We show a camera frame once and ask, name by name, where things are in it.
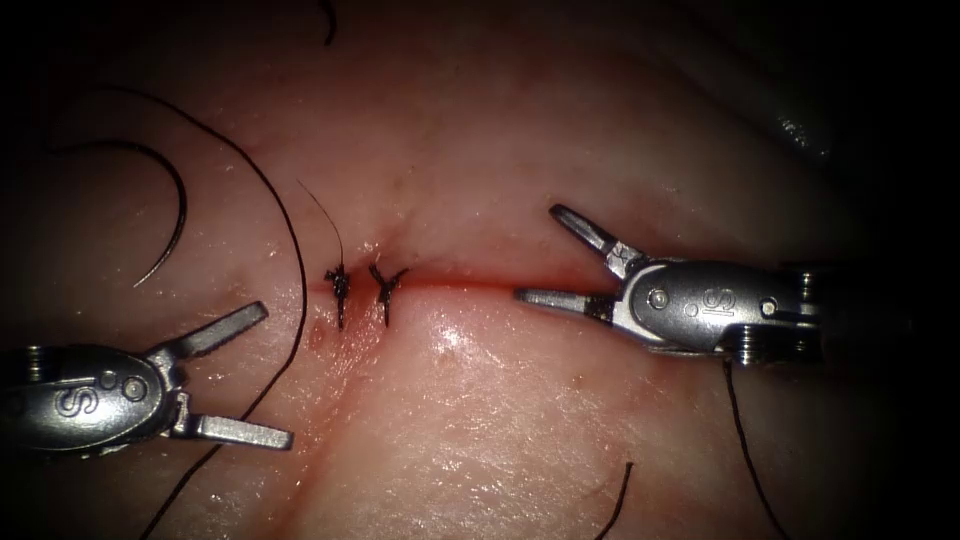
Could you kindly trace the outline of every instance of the curved needle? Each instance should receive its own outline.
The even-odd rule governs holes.
[[[167,173],[173,179],[173,183],[177,186],[177,222],[173,227],[173,234],[170,235],[170,239],[167,241],[167,246],[160,253],[160,256],[157,257],[157,260],[153,263],[153,266],[147,270],[147,273],[144,274],[143,277],[133,284],[133,287],[137,288],[142,285],[144,281],[150,279],[150,276],[156,273],[163,263],[170,258],[174,248],[177,247],[177,243],[180,241],[180,235],[183,233],[184,224],[187,221],[187,189],[183,185],[183,179],[180,177],[180,173],[177,172],[177,169],[173,166],[173,163],[170,163],[170,160],[163,157],[160,152],[157,152],[153,148],[140,143],[135,143],[133,141],[127,141],[124,139],[101,139],[69,146],[62,146],[59,148],[51,148],[50,151],[55,154],[67,154],[96,148],[118,148],[121,150],[137,152],[141,155],[147,156],[159,163],[161,167],[166,169]]]

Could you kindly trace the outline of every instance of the black suture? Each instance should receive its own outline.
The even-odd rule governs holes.
[[[780,538],[790,540],[790,535],[788,535],[787,531],[780,525],[780,520],[778,520],[776,514],[773,513],[773,507],[770,506],[770,502],[767,501],[767,496],[763,493],[763,487],[760,485],[760,477],[757,476],[757,469],[753,466],[753,459],[750,458],[750,451],[747,449],[747,436],[743,431],[743,424],[740,421],[740,407],[737,405],[737,394],[733,389],[733,369],[731,364],[732,360],[730,358],[723,360],[723,377],[727,381],[727,393],[730,394],[730,408],[733,409],[733,421],[737,426],[737,436],[740,438],[740,448],[743,450],[743,459],[747,463],[747,470],[750,471],[753,486],[757,490],[757,495],[760,497],[763,509],[767,512],[770,523],[777,529]]]
[[[327,20],[330,21],[330,30],[327,31],[327,39],[323,42],[325,47],[329,47],[333,43],[333,36],[337,35],[337,12],[334,11],[330,0],[320,0],[319,4],[320,9],[327,15]]]
[[[390,327],[390,298],[393,296],[393,289],[400,284],[400,276],[406,274],[409,270],[409,268],[404,268],[394,274],[392,278],[383,279],[377,264],[370,265],[370,275],[380,284],[380,294],[377,295],[377,302],[383,304],[383,325],[387,328]]]
[[[165,101],[157,96],[154,96],[152,94],[148,94],[140,90],[127,88],[125,86],[119,86],[119,85],[104,85],[97,89],[120,92],[124,94],[137,96],[141,99],[145,99],[147,101],[160,105],[161,107],[177,114],[187,122],[193,124],[194,126],[199,128],[201,131],[207,133],[208,135],[214,137],[215,139],[219,140],[223,144],[229,146],[238,155],[240,155],[240,157],[247,163],[247,165],[249,165],[250,168],[253,169],[253,171],[257,174],[257,176],[260,178],[260,181],[263,182],[263,185],[267,188],[268,191],[270,191],[270,194],[273,196],[274,200],[277,203],[277,207],[280,209],[280,213],[283,215],[283,220],[286,223],[287,231],[289,231],[290,238],[293,241],[293,249],[297,255],[297,266],[300,270],[300,322],[297,325],[297,331],[296,331],[296,334],[294,335],[293,344],[290,347],[290,354],[287,356],[286,361],[284,361],[283,365],[280,366],[280,368],[276,371],[276,373],[274,373],[273,377],[271,377],[270,380],[267,382],[267,384],[264,385],[263,390],[257,395],[256,398],[254,398],[250,406],[247,407],[247,410],[240,416],[240,420],[246,420],[250,416],[250,414],[253,413],[253,411],[257,408],[257,406],[260,405],[260,402],[263,401],[263,398],[267,396],[267,394],[274,387],[274,385],[277,383],[280,377],[282,377],[283,374],[287,371],[287,369],[290,368],[290,364],[293,363],[293,358],[296,355],[297,349],[300,347],[300,341],[303,338],[303,324],[307,316],[307,294],[306,294],[307,273],[303,267],[303,254],[300,251],[300,242],[297,239],[296,233],[294,232],[293,222],[290,219],[290,214],[287,213],[287,208],[283,205],[283,201],[280,199],[280,195],[277,193],[277,190],[273,187],[273,184],[270,183],[270,180],[267,179],[266,175],[263,174],[263,171],[260,170],[260,167],[258,167],[257,164],[254,163],[254,161],[242,148],[240,148],[235,142],[227,138],[225,135],[222,135],[220,132],[214,130],[210,126],[194,118],[193,116],[183,111],[176,105],[168,101]],[[140,535],[141,540],[149,538],[150,534],[156,528],[157,524],[160,523],[160,520],[163,518],[164,514],[166,514],[167,510],[170,509],[170,506],[180,495],[180,492],[183,491],[183,488],[187,485],[187,483],[190,481],[193,475],[198,470],[200,470],[200,468],[203,467],[208,461],[210,461],[210,459],[213,458],[213,456],[215,456],[217,452],[220,451],[220,448],[222,447],[223,447],[222,444],[215,445],[206,454],[204,454],[203,457],[197,460],[197,462],[194,463],[192,467],[187,469],[187,472],[185,472],[184,475],[180,478],[180,481],[177,482],[177,485],[173,488],[173,490],[167,496],[166,500],[164,500],[163,504],[160,506],[160,509],[157,510],[156,514],[154,514],[153,519],[150,520],[150,523],[144,529],[143,533],[141,533]]]
[[[144,281],[150,279],[150,277],[156,273],[161,266],[163,266],[163,263],[165,263],[167,259],[170,258],[170,255],[173,254],[174,248],[177,247],[177,243],[180,241],[180,235],[183,233],[184,224],[187,222],[187,188],[183,185],[183,178],[180,177],[180,173],[177,171],[177,168],[173,166],[173,163],[165,158],[163,154],[145,144],[128,141],[126,139],[99,139],[95,141],[70,144],[67,146],[54,147],[48,145],[47,151],[53,154],[63,155],[100,148],[129,150],[131,152],[137,152],[141,155],[147,156],[148,158],[159,163],[160,166],[167,171],[167,174],[170,175],[170,177],[173,179],[174,185],[177,187],[177,221],[173,227],[173,233],[170,235],[170,239],[167,240],[167,246],[163,248],[163,251],[160,253],[160,256],[157,257],[157,260],[153,263],[153,266],[151,266],[150,269],[147,270],[147,273],[145,273],[140,279],[137,280],[136,283],[133,284],[133,287],[137,288],[142,285]]]
[[[617,496],[617,505],[613,507],[613,515],[610,516],[610,520],[607,521],[607,524],[604,525],[603,530],[600,531],[595,538],[595,540],[603,540],[607,533],[610,532],[610,529],[613,528],[613,525],[617,522],[617,519],[620,517],[620,511],[623,510],[623,499],[627,495],[627,482],[630,481],[630,470],[633,469],[633,462],[628,461],[626,470],[623,471],[623,482],[620,483],[620,495]]]
[[[337,299],[337,328],[343,331],[343,311],[347,302],[347,294],[350,292],[350,275],[343,269],[343,240],[340,238],[340,230],[337,229],[336,223],[333,222],[333,219],[330,218],[330,214],[327,213],[327,209],[320,204],[320,201],[313,196],[313,193],[307,189],[307,186],[303,185],[299,179],[297,183],[300,184],[300,187],[307,192],[307,195],[310,195],[310,198],[313,199],[313,202],[317,203],[317,206],[320,207],[320,210],[323,211],[323,215],[327,216],[327,221],[330,222],[330,225],[333,226],[333,232],[337,233],[337,242],[340,244],[340,264],[337,265],[335,270],[327,270],[327,273],[323,276],[324,281],[333,282],[333,296]]]

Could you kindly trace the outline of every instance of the skin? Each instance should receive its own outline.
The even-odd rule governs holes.
[[[627,461],[608,538],[776,535],[719,361],[657,356],[510,293],[614,289],[547,215],[557,202],[652,255],[751,264],[854,253],[865,224],[816,159],[678,69],[658,36],[682,15],[550,6],[338,5],[331,48],[308,3],[191,8],[106,58],[76,53],[95,80],[162,96],[237,141],[280,193],[309,283],[293,365],[251,417],[296,432],[293,450],[223,449],[156,538],[591,538]],[[90,82],[69,64],[50,75],[67,81],[63,95]],[[759,72],[735,79],[771,96],[757,117],[769,103],[802,116]],[[37,123],[52,102],[31,111]],[[164,172],[119,152],[25,151],[0,202],[4,230],[19,231],[3,243],[18,257],[5,268],[0,345],[143,350],[258,299],[269,319],[187,366],[195,411],[239,415],[299,322],[281,214],[239,156],[154,106],[91,95],[54,136],[102,137],[150,144],[178,167],[190,204],[180,245],[131,288],[176,215]],[[298,180],[343,239],[343,332],[323,280],[339,247]],[[411,269],[389,329],[371,262],[385,276]],[[734,380],[758,474],[792,536],[869,530],[872,479],[892,459],[884,387],[816,368],[738,369]],[[17,496],[4,521],[44,537],[131,537],[208,448],[156,439],[97,460],[7,463]],[[36,519],[50,508],[56,519]]]

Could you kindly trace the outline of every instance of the engraved letter s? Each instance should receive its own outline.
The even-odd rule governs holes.
[[[91,386],[83,386],[57,392],[54,407],[62,416],[72,418],[80,414],[81,410],[84,414],[92,413],[97,410],[99,404],[97,391]]]

